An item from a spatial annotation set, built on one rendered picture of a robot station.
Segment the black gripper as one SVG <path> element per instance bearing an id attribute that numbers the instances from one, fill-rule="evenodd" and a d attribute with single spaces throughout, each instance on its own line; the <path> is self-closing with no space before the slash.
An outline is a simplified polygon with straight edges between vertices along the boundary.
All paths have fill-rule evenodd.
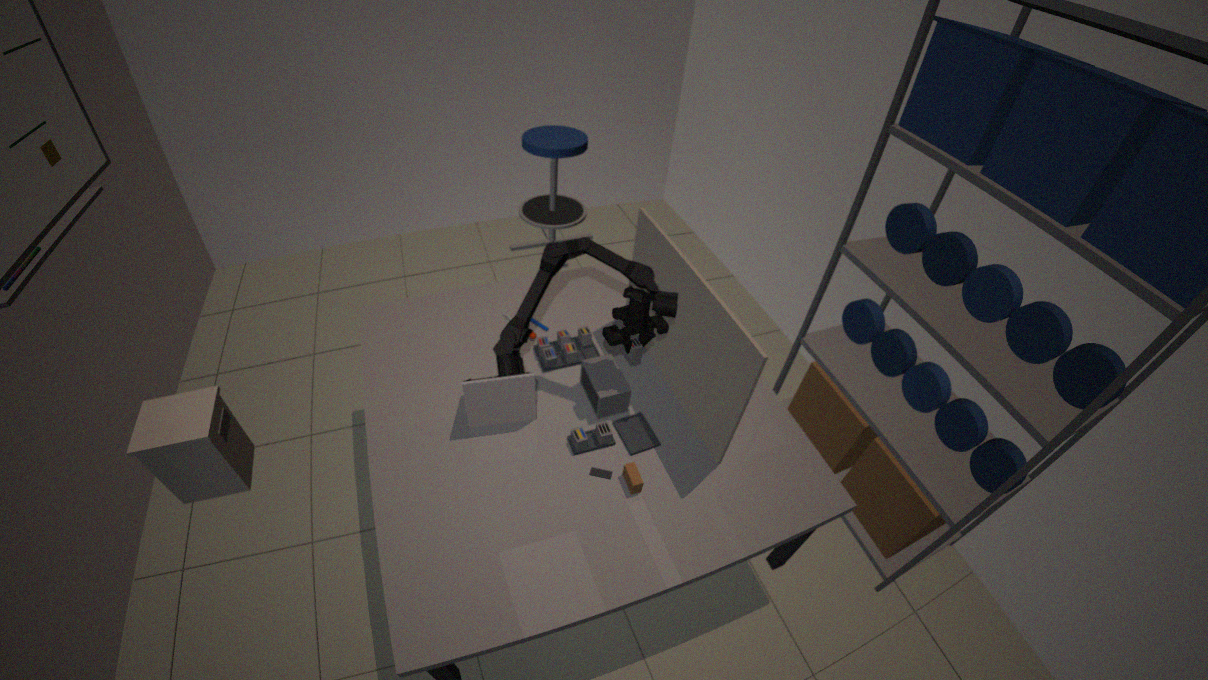
<path id="1" fill-rule="evenodd" d="M 669 324 L 666 322 L 663 316 L 650 316 L 649 313 L 644 316 L 635 316 L 631 313 L 629 308 L 626 308 L 626 312 L 628 313 L 626 327 L 618 330 L 617 325 L 612 325 L 603 329 L 602 335 L 609 345 L 620 345 L 622 343 L 625 351 L 629 354 L 632 345 L 631 335 L 639 335 L 638 341 L 644 347 L 656 337 L 654 329 L 657 329 L 658 335 L 668 333 Z"/>

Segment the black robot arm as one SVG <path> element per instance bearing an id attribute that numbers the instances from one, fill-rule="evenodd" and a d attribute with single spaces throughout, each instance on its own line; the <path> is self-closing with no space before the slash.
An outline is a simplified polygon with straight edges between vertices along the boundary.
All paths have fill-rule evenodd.
<path id="1" fill-rule="evenodd" d="M 651 301 L 654 302 L 652 310 L 656 310 L 655 315 L 676 318 L 678 293 L 661 291 L 660 286 L 657 286 L 654 280 L 654 271 L 646 265 L 626 260 L 596 242 L 592 242 L 588 237 L 581 237 L 567 242 L 550 242 L 544 249 L 540 271 L 525 295 L 525 300 L 523 300 L 519 306 L 517 314 L 509 321 L 505 329 L 503 329 L 500 339 L 494 347 L 498 377 L 525 374 L 523 358 L 519 355 L 519 349 L 521 345 L 528 343 L 528 336 L 532 333 L 532 329 L 529 329 L 532 315 L 536 309 L 546 287 L 548 286 L 551 278 L 561 271 L 567 260 L 576 258 L 583 254 L 587 254 L 602 263 L 609 265 L 614 269 L 620 271 L 638 287 L 645 287 L 650 292 L 649 293 L 643 289 L 635 289 L 632 286 L 625 287 L 623 297 L 631 298 L 629 306 L 612 308 L 614 319 L 622 320 L 626 326 L 628 316 L 626 308 L 629 308 L 631 313 L 635 316 L 644 316 L 649 313 Z"/>

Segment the orange-brown rectangular block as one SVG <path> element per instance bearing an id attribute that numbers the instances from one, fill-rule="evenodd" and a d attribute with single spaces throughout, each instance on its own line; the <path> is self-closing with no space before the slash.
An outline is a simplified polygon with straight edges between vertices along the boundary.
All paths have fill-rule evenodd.
<path id="1" fill-rule="evenodd" d="M 641 476 L 638 469 L 635 467 L 635 463 L 625 465 L 623 476 L 625 476 L 625 483 L 627 484 L 631 495 L 641 492 L 644 482 L 641 481 Z"/>

